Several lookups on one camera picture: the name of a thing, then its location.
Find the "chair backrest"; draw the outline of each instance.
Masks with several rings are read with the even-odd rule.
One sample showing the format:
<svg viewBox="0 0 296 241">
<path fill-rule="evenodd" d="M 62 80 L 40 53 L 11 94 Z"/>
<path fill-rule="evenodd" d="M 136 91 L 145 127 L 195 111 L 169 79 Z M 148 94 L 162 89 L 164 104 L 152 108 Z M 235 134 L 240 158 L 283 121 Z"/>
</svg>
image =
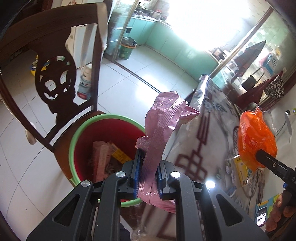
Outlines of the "chair backrest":
<svg viewBox="0 0 296 241">
<path fill-rule="evenodd" d="M 100 24 L 95 35 L 92 73 L 91 97 L 81 105 L 73 102 L 75 97 L 76 66 L 73 57 L 65 47 L 70 35 L 71 27 L 98 23 L 97 12 L 106 13 L 108 19 L 112 0 L 103 3 L 77 4 L 58 7 L 32 15 L 8 28 L 0 41 L 0 62 L 9 58 L 21 47 L 28 46 L 38 54 L 38 63 L 35 73 L 35 86 L 41 99 L 48 105 L 52 113 L 57 113 L 56 125 L 46 137 L 37 132 L 24 116 L 11 97 L 2 77 L 0 76 L 0 95 L 11 112 L 21 124 L 45 147 L 52 152 L 54 146 L 50 144 L 59 130 L 83 110 L 91 107 L 90 112 L 97 110 L 99 70 L 104 51 L 105 36 L 100 34 Z M 41 71 L 43 65 L 50 60 L 46 70 Z M 61 83 L 61 75 L 66 73 L 66 81 Z M 50 91 L 46 82 L 54 81 L 55 89 Z"/>
</svg>

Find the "transparent plastic wrap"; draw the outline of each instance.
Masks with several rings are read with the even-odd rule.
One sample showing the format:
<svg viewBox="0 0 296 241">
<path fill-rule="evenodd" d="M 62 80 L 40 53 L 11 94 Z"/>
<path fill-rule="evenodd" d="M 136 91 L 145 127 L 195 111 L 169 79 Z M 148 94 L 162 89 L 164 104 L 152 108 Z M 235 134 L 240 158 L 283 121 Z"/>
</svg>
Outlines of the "transparent plastic wrap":
<svg viewBox="0 0 296 241">
<path fill-rule="evenodd" d="M 136 147 L 146 151 L 143 161 L 138 197 L 148 204 L 175 213 L 174 201 L 159 198 L 155 173 L 168 139 L 177 125 L 188 123 L 199 111 L 186 105 L 174 92 L 160 93 L 145 117 L 146 136 L 137 140 Z"/>
<path fill-rule="evenodd" d="M 274 135 L 266 125 L 262 111 L 256 107 L 255 112 L 245 111 L 241 115 L 238 129 L 239 155 L 253 172 L 259 167 L 264 167 L 255 157 L 260 149 L 276 157 L 277 147 Z"/>
</svg>

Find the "red bucket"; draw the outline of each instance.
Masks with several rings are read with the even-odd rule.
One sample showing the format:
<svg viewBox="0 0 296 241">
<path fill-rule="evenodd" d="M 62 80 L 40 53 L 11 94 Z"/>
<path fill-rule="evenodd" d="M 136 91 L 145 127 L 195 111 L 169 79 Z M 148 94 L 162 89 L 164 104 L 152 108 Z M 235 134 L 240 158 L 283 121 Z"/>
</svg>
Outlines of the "red bucket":
<svg viewBox="0 0 296 241">
<path fill-rule="evenodd" d="M 145 129 L 139 123 L 124 116 L 102 114 L 88 119 L 77 129 L 71 140 L 69 149 L 69 164 L 73 175 L 71 181 L 78 185 L 83 180 L 93 179 L 93 170 L 88 162 L 92 155 L 94 141 L 113 142 L 131 159 L 134 159 L 136 141 L 144 135 Z"/>
</svg>

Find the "chair seat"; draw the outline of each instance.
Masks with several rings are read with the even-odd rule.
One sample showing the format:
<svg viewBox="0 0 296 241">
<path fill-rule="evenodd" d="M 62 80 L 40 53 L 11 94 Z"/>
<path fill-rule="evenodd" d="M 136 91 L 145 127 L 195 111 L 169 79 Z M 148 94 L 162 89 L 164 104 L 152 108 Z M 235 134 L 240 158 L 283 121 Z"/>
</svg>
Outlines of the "chair seat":
<svg viewBox="0 0 296 241">
<path fill-rule="evenodd" d="M 55 158 L 57 159 L 57 162 L 62 169 L 63 173 L 65 176 L 68 178 L 68 180 L 71 182 L 72 173 L 70 170 L 70 165 L 69 165 L 69 148 L 70 148 L 70 143 L 72 140 L 72 137 L 74 133 L 77 131 L 77 129 L 84 123 L 86 120 L 97 116 L 104 114 L 104 112 L 98 110 L 93 113 L 87 114 L 77 121 L 75 121 L 57 140 L 55 143 L 55 151 L 54 155 Z"/>
</svg>

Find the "umbrella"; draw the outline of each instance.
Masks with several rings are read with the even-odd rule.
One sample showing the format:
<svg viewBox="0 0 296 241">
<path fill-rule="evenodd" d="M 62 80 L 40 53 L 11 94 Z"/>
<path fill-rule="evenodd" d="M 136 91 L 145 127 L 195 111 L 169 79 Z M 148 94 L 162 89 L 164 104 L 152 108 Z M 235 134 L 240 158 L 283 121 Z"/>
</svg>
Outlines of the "umbrella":
<svg viewBox="0 0 296 241">
<path fill-rule="evenodd" d="M 251 47 L 246 48 L 240 56 L 234 59 L 235 63 L 237 64 L 238 70 L 236 71 L 235 76 L 231 79 L 231 83 L 235 81 L 237 77 L 242 77 L 244 75 L 250 65 L 261 53 L 265 44 L 266 40 L 254 44 Z"/>
</svg>

